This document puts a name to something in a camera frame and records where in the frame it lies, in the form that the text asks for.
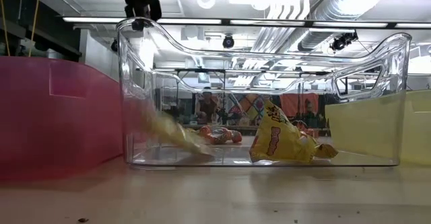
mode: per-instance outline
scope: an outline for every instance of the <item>transparent storage container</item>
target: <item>transparent storage container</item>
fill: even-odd
[[[139,25],[144,25],[143,29],[139,30]],[[124,20],[118,24],[117,30],[125,161],[131,165],[399,164],[411,41],[408,34],[394,34],[365,57],[352,59],[295,52],[265,54],[193,50],[175,41],[156,22],[144,18]],[[326,65],[334,69],[332,72],[280,72],[269,69],[241,70],[235,66],[238,62],[245,61]],[[181,62],[185,67],[154,69],[154,65],[163,62]],[[218,62],[218,66],[206,67],[210,62]],[[224,83],[211,89],[190,86],[189,78],[205,81],[206,75]],[[256,83],[257,80],[252,80],[250,84],[242,86],[226,86],[232,78],[243,80],[247,77],[282,78],[289,84],[280,84],[283,87],[265,87],[261,85],[262,81]],[[210,91],[213,97],[216,96],[218,108],[225,112],[217,115],[213,124],[240,131],[242,144],[211,145],[214,157],[201,159],[176,145],[149,137],[143,127],[143,121],[147,117],[147,104],[175,115],[185,128],[199,129],[202,126],[196,121],[193,108],[199,101],[196,99],[204,91]],[[332,159],[314,157],[309,163],[266,159],[251,161],[249,151],[259,123],[265,115],[265,100],[279,106],[292,124],[306,130],[316,139],[317,145],[332,145],[339,153]]]

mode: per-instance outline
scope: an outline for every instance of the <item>ventilation duct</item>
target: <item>ventilation duct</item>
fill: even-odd
[[[323,0],[310,13],[310,20],[354,21],[373,8],[380,0]],[[320,43],[332,36],[331,32],[311,32],[309,29],[296,29],[281,51],[313,51]]]

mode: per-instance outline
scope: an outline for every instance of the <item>white countertop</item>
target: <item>white countertop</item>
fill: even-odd
[[[131,170],[0,184],[1,223],[429,223],[431,167]]]

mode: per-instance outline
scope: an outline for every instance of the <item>pink plastic container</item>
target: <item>pink plastic container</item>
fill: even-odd
[[[64,178],[122,154],[119,84],[83,64],[0,57],[0,180]]]

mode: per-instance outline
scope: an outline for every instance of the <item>ceiling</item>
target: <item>ceiling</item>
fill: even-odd
[[[41,0],[61,15],[66,16],[113,16],[125,17],[124,0]],[[319,0],[309,0],[310,7]],[[270,9],[258,10],[249,4],[232,4],[230,0],[215,0],[211,9],[199,6],[197,0],[160,0],[163,17],[220,17],[220,18],[268,18]],[[357,20],[379,21],[413,21],[431,22],[431,0],[380,0]],[[92,35],[109,46],[116,36],[113,25],[89,25]],[[250,49],[261,33],[260,28],[201,26],[206,42],[200,44],[183,40],[184,26],[168,26],[166,29],[184,45],[191,48],[220,49],[224,34],[232,34],[236,40],[236,50]],[[341,57],[360,57],[376,47],[386,37],[400,32],[399,30],[358,30],[359,41],[353,42],[345,50],[337,53]],[[415,44],[431,44],[431,32],[425,30],[406,31],[413,36]],[[328,44],[322,43],[314,51],[317,54],[331,54]]]

